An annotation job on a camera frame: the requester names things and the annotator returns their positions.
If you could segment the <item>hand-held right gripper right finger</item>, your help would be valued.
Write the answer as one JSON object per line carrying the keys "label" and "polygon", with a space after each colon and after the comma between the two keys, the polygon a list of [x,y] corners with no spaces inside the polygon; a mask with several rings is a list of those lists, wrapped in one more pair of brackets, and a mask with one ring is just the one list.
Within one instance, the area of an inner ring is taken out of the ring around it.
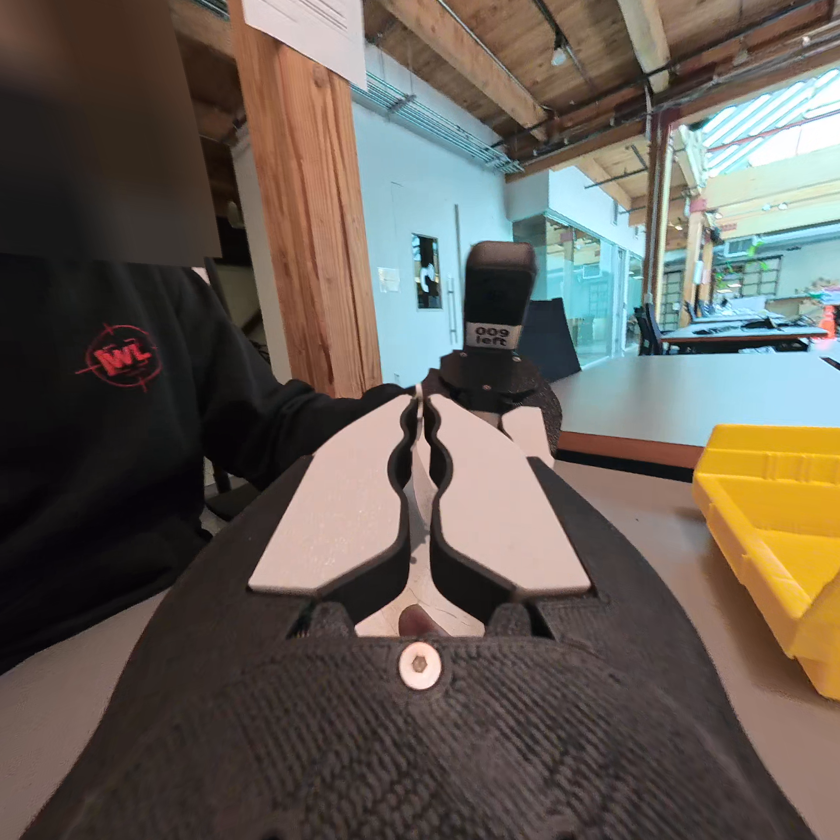
{"label": "hand-held right gripper right finger", "polygon": [[495,423],[453,400],[425,402],[430,571],[440,594],[479,622],[507,603],[586,595],[592,581],[565,531],[558,476]]}

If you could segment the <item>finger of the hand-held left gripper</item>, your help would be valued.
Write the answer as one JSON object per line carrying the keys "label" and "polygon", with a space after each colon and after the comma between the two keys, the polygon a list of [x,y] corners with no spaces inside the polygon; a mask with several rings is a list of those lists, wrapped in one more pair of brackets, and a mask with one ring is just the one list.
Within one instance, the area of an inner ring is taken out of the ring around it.
{"label": "finger of the hand-held left gripper", "polygon": [[525,456],[539,459],[549,468],[554,467],[554,451],[540,408],[519,406],[503,414],[501,431],[519,446]]}

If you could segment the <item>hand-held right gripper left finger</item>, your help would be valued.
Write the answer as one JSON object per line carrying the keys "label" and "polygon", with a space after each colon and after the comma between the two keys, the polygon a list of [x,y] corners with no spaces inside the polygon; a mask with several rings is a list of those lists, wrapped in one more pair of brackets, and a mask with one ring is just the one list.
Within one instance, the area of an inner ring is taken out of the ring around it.
{"label": "hand-held right gripper left finger", "polygon": [[417,399],[400,395],[307,460],[248,588],[336,602],[354,621],[402,593],[411,564],[408,505]]}

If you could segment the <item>partly built white puzzle ball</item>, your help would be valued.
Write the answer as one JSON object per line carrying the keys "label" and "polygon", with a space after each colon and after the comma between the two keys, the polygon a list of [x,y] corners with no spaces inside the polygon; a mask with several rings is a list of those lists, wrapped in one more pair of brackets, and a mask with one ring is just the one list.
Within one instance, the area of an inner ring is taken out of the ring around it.
{"label": "partly built white puzzle ball", "polygon": [[405,488],[408,501],[412,554],[408,581],[394,601],[355,625],[360,636],[398,635],[400,615],[417,606],[442,633],[459,637],[480,637],[484,625],[444,598],[435,586],[430,566],[429,521],[435,487],[420,455],[414,455],[412,478]]}

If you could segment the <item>person's left forearm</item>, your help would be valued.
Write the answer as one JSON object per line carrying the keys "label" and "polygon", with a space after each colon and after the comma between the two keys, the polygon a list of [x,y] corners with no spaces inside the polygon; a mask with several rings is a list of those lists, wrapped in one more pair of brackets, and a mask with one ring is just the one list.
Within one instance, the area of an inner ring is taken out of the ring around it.
{"label": "person's left forearm", "polygon": [[399,396],[412,385],[378,385],[360,398],[330,397],[300,381],[280,385],[265,400],[248,397],[224,406],[206,426],[206,455],[228,473],[266,489],[299,458],[313,455],[331,437]]}

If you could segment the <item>white door with window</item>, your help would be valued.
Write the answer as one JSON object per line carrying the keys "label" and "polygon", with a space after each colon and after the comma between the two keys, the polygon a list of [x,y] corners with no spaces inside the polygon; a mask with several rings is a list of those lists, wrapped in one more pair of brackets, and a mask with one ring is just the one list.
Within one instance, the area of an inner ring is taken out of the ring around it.
{"label": "white door with window", "polygon": [[394,373],[420,382],[459,342],[459,258],[455,206],[430,192],[392,184],[395,266]]}

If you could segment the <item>glass office partition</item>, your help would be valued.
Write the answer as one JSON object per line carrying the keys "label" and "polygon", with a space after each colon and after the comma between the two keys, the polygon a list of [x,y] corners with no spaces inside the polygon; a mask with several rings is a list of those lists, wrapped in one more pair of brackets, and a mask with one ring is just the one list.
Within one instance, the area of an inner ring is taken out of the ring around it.
{"label": "glass office partition", "polygon": [[638,342],[633,309],[642,302],[643,257],[555,213],[512,222],[513,240],[533,247],[537,278],[531,309],[563,303],[582,369],[620,358]]}

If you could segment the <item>black office chair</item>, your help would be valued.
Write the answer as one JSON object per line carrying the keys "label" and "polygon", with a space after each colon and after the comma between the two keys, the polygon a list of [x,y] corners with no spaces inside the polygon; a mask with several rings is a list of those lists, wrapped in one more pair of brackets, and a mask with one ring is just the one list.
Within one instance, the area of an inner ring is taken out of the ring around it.
{"label": "black office chair", "polygon": [[640,333],[638,355],[667,355],[668,346],[658,325],[653,304],[646,302],[641,307],[636,307],[634,315]]}

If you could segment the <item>grey table with wooden edge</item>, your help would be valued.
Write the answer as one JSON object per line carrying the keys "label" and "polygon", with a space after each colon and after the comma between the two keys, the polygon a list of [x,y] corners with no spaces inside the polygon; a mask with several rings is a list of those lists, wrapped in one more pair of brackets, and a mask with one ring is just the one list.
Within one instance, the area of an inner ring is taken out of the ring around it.
{"label": "grey table with wooden edge", "polygon": [[819,353],[626,357],[553,385],[558,450],[693,469],[719,425],[838,427],[839,372]]}

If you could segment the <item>dark office desk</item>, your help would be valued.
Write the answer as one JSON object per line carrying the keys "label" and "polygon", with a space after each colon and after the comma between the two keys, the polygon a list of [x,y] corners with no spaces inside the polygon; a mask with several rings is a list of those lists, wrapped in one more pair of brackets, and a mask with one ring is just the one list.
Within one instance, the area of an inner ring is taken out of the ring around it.
{"label": "dark office desk", "polygon": [[736,321],[697,320],[684,328],[663,333],[660,342],[663,353],[737,354],[751,350],[791,353],[806,352],[815,341],[828,340],[832,336],[807,318],[791,321],[768,316]]}

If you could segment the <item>wooden column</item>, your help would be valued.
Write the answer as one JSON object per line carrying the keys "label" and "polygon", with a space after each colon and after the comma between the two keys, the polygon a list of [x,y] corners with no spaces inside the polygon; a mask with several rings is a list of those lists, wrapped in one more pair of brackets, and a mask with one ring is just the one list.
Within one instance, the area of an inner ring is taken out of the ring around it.
{"label": "wooden column", "polygon": [[658,305],[663,276],[676,121],[677,111],[673,108],[654,113],[648,121],[643,303],[653,308]]}

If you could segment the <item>white paper sheet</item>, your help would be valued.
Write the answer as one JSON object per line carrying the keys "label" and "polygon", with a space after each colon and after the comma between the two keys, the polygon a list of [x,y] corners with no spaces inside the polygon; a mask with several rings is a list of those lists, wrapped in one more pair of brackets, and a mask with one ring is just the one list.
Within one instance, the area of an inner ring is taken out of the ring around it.
{"label": "white paper sheet", "polygon": [[246,24],[365,90],[361,1],[244,1]]}

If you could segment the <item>wooden post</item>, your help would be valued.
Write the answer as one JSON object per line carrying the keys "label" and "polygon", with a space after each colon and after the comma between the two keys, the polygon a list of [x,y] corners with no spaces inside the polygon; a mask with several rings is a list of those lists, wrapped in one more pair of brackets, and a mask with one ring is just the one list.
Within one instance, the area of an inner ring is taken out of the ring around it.
{"label": "wooden post", "polygon": [[360,397],[382,368],[350,84],[227,5],[290,372]]}

